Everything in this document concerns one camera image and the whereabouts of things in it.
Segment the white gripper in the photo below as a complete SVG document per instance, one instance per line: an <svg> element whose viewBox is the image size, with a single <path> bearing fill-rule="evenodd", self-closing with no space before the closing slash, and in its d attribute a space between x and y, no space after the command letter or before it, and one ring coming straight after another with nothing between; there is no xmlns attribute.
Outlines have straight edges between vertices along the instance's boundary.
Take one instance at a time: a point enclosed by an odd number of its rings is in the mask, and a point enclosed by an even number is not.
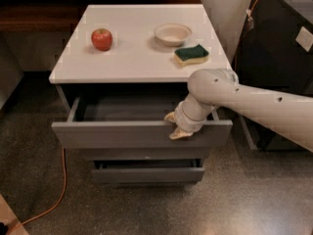
<svg viewBox="0 0 313 235"><path fill-rule="evenodd" d="M203 120L192 120L183 111L183 103L179 103L174 113L171 112L164 117L165 121L176 122L177 127L169 134L171 140L190 137L198 132L204 125Z"/></svg>

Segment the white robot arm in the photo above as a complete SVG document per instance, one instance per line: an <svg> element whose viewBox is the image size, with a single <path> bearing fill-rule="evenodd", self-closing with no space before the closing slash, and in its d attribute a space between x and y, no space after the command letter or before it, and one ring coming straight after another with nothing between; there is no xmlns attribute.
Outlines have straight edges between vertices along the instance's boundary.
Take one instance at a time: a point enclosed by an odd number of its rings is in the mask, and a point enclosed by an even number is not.
<svg viewBox="0 0 313 235"><path fill-rule="evenodd" d="M197 70L189 94L164 119L176 125L172 140L201 130L215 109L230 109L313 151L313 98L239 84L232 70Z"/></svg>

